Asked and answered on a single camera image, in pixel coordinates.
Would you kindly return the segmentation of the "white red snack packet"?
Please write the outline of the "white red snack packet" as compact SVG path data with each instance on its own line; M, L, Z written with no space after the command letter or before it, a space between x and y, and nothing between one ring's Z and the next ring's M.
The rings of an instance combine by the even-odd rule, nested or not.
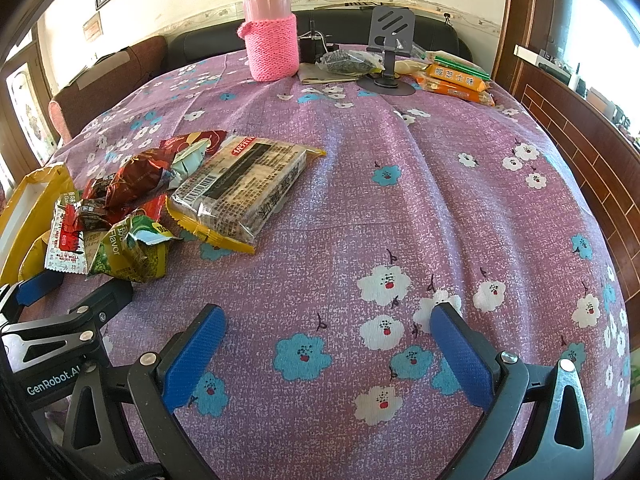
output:
M53 209L44 268L61 273L89 275L103 231L83 231L74 226L80 203L78 191L58 196Z

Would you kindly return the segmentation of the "red gold chocolate bar wrapper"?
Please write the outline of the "red gold chocolate bar wrapper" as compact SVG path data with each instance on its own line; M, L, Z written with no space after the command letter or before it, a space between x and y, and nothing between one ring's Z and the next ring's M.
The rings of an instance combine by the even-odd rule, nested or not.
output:
M205 155L212 156L218 151L227 134L226 130L219 129L180 134L160 142L160 148L175 155L200 141L206 141Z

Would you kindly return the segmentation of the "purple floral tablecloth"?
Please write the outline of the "purple floral tablecloth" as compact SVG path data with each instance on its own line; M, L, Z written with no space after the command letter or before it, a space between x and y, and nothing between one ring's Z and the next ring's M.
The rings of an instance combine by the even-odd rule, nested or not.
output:
M106 326L128 363L206 304L224 340L179 412L223 479L431 479L480 411L425 324L450 302L496 347L572 360L594 476L614 469L629 398L629 328L610 193L565 161L534 102L493 88L487 107L426 91L260 84L241 52L160 76L56 154L77 185L160 141L222 129L321 148L254 254L179 231L163 278Z

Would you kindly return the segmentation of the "yellow taped white tray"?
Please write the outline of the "yellow taped white tray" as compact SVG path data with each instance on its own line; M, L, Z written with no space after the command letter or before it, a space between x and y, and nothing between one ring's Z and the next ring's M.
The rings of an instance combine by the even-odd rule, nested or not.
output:
M21 180L1 214L1 284L18 281L18 270L32 243L50 228L56 200L73 192L63 164L37 169Z

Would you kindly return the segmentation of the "black leather sofa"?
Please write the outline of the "black leather sofa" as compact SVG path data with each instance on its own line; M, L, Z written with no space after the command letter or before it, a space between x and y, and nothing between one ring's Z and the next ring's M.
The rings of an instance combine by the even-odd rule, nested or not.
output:
M343 44L367 44L370 32L372 6L351 9L322 9L295 11L299 35L308 32L310 22L314 28L329 36L329 42ZM200 62L215 55L245 48L244 41L236 33L242 20L190 30L168 42L165 70ZM434 18L416 17L413 41L427 51L443 50L472 61L469 47L454 28Z

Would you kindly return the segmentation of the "wooden tv cabinet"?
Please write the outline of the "wooden tv cabinet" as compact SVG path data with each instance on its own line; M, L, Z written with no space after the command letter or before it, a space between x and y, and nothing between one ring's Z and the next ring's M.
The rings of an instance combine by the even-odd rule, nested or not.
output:
M639 304L639 151L592 104L514 54L552 45L561 0L506 0L492 70L559 151L591 207L612 255L626 307Z

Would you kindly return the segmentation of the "pale green candy wrapper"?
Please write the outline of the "pale green candy wrapper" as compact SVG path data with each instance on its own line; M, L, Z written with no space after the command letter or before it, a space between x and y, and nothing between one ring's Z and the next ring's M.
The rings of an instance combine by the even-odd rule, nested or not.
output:
M210 141L202 139L195 141L181 151L178 151L170 166L170 179L168 188L178 188L178 186L194 174L204 160Z

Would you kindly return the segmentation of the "green pea snack packet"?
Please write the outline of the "green pea snack packet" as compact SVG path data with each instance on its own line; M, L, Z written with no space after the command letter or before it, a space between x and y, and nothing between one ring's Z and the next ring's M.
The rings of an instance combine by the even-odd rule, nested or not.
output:
M130 214L100 237L90 274L146 283L166 274L174 234L144 212Z

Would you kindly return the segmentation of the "orange cracker pack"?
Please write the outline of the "orange cracker pack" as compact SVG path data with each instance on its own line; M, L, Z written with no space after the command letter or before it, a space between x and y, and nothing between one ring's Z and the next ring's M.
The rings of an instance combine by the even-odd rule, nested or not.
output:
M430 64L423 70L413 72L411 77L425 91L442 96L455 96L466 102L486 106L495 105L494 98L488 92L487 82L475 75L438 64Z

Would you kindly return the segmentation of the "small wall plaque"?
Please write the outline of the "small wall plaque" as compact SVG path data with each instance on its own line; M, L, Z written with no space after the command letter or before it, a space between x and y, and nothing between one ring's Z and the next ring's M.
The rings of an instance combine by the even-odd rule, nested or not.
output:
M93 16L82 25L82 33L88 42L97 40L99 36L103 34L101 15L99 12L93 14Z

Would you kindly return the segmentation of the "pink knit sleeved bottle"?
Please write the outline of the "pink knit sleeved bottle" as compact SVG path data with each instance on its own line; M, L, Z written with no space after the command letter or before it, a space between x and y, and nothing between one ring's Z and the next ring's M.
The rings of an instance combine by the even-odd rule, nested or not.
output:
M238 36L245 42L254 80L294 76L299 68L296 16L291 0L243 0Z

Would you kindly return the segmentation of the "dark red crumpled wrapper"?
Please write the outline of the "dark red crumpled wrapper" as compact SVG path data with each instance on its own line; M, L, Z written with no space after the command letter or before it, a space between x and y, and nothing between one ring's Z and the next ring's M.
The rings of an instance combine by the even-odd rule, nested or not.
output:
M132 156L114 174L92 179L82 193L81 207L115 222L124 218L158 188L174 160L160 148Z

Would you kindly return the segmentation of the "tan notebook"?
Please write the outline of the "tan notebook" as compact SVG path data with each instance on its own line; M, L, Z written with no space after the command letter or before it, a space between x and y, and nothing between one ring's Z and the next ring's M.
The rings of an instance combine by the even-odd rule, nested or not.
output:
M300 63L297 76L301 84L338 84L339 82L352 82L361 78L361 75L340 75L322 70L318 64Z

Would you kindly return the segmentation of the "grey phone stand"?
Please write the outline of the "grey phone stand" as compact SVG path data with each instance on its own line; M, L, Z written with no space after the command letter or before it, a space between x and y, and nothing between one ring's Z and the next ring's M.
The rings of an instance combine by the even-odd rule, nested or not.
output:
M367 51L381 53L383 70L378 76L367 75L358 80L358 86L374 94L411 96L416 89L395 76L398 56L408 58L414 36L416 16L408 8L376 6L372 9Z

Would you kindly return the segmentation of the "clear bag of dark seeds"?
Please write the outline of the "clear bag of dark seeds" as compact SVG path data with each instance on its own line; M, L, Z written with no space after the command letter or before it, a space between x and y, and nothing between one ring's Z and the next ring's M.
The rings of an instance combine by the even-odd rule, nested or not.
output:
M359 50L334 50L319 58L317 65L328 73L341 76L380 74L384 70L382 58Z

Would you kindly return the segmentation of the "large clear yellow biscuit pack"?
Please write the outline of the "large clear yellow biscuit pack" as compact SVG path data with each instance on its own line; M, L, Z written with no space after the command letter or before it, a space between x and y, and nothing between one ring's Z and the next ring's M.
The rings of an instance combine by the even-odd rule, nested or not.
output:
M169 196L167 212L214 247L253 255L256 238L321 148L232 136Z

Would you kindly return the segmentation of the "green striped cracker pack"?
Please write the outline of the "green striped cracker pack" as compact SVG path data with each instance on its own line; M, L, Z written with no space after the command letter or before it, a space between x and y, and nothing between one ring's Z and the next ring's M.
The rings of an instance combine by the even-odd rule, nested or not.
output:
M430 64L439 64L441 66L452 68L466 74L476 75L483 80L489 80L490 75L485 72L479 65L460 58L460 56L439 50L439 51L427 51L425 53L425 59Z

